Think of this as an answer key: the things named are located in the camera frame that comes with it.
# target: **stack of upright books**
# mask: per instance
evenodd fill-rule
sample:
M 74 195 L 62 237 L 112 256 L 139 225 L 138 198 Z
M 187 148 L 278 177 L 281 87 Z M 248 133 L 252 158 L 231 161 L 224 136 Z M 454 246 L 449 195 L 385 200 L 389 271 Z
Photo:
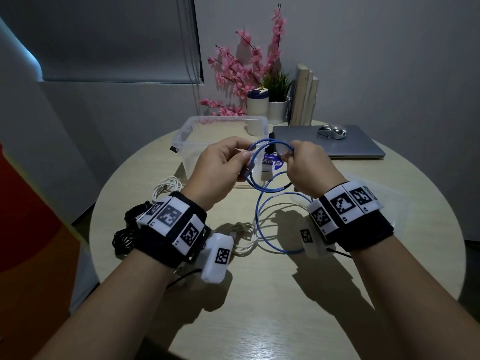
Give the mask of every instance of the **stack of upright books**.
M 297 65 L 297 80 L 289 125 L 309 126 L 312 124 L 317 102 L 318 78 L 303 64 Z

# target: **laptop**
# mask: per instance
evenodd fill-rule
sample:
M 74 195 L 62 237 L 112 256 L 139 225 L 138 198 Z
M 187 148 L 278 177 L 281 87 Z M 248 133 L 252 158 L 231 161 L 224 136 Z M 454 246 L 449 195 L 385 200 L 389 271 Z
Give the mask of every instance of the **laptop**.
M 325 150 L 327 155 L 336 159 L 383 159 L 385 152 L 363 132 L 358 125 L 345 125 L 346 138 L 336 140 L 318 134 L 320 126 L 274 126 L 275 139 L 290 143 L 293 140 L 312 142 Z M 282 155 L 287 147 L 276 145 Z

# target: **blue lid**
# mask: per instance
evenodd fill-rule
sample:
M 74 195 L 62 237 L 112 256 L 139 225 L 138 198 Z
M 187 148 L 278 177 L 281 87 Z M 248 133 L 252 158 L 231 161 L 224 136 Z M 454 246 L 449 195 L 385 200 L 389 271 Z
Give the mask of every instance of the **blue lid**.
M 247 94 L 248 98 L 252 100 L 263 100 L 268 98 L 268 89 L 267 88 L 257 88 L 256 90 L 250 90 Z

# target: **blue cable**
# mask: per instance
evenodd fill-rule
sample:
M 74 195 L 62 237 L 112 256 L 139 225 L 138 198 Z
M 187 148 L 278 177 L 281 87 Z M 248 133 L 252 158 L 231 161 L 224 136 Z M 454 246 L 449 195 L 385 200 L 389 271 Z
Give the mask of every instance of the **blue cable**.
M 292 183 L 288 183 L 285 187 L 280 187 L 280 188 L 268 188 L 268 185 L 270 183 L 272 183 L 272 181 L 278 177 L 279 175 L 281 174 L 286 174 L 286 172 L 280 172 L 280 173 L 277 173 L 275 174 L 268 182 L 267 184 L 265 184 L 265 187 L 262 187 L 260 185 L 258 185 L 255 181 L 254 181 L 254 177 L 252 175 L 252 171 L 254 169 L 254 162 L 255 162 L 255 158 L 257 157 L 258 153 L 260 151 L 262 151 L 263 149 L 267 148 L 267 146 L 269 145 L 272 145 L 272 144 L 282 144 L 282 145 L 285 145 L 286 147 L 288 147 L 292 152 L 293 152 L 293 147 L 290 145 L 290 144 L 287 144 L 286 142 L 284 141 L 279 141 L 279 140 L 275 140 L 273 138 L 264 138 L 262 140 L 258 140 L 256 143 L 254 143 L 253 145 L 251 145 L 248 149 L 248 151 L 252 151 L 255 146 L 259 143 L 262 143 L 262 142 L 267 142 L 266 144 L 262 145 L 260 148 L 258 148 L 258 150 L 253 154 L 253 156 L 251 157 L 251 162 L 250 162 L 250 174 L 249 174 L 249 177 L 247 175 L 247 172 L 245 172 L 245 178 L 247 180 L 247 182 L 249 183 L 250 186 L 254 187 L 256 190 L 260 191 L 260 196 L 258 197 L 258 200 L 257 200 L 257 206 L 255 208 L 255 223 L 257 225 L 257 230 L 258 230 L 258 233 L 260 234 L 261 238 L 263 239 L 264 242 L 266 242 L 270 247 L 272 247 L 273 249 L 277 250 L 278 252 L 282 253 L 282 254 L 286 254 L 286 255 L 294 255 L 294 254 L 300 254 L 300 253 L 303 253 L 305 251 L 304 248 L 301 248 L 301 249 L 298 249 L 298 250 L 283 250 L 281 248 L 277 248 L 276 246 L 274 246 L 271 242 L 269 242 L 261 228 L 260 228 L 260 223 L 259 223 L 259 219 L 258 217 L 260 216 L 260 212 L 262 211 L 263 207 L 267 204 L 268 201 L 270 201 L 271 199 L 275 198 L 275 197 L 279 197 L 279 196 L 282 196 L 284 194 L 295 194 L 297 196 L 300 196 L 300 197 L 303 197 L 305 198 L 308 202 L 312 202 L 312 200 L 305 196 L 304 194 L 302 193 L 297 193 L 297 192 L 284 192 L 284 193 L 280 193 L 280 194 L 276 194 L 272 197 L 269 197 L 265 202 L 263 202 L 263 204 L 260 206 L 260 201 L 262 200 L 262 197 L 264 195 L 264 193 L 279 193 L 279 192 L 282 192 L 284 190 L 286 190 L 288 187 L 290 187 L 292 185 Z

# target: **white pot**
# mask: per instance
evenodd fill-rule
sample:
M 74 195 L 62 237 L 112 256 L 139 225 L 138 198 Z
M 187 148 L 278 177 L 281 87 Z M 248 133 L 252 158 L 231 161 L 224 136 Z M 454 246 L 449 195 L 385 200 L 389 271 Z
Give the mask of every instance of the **white pot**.
M 286 122 L 289 105 L 290 97 L 287 97 L 287 100 L 285 102 L 269 102 L 268 123 L 272 125 L 279 125 Z

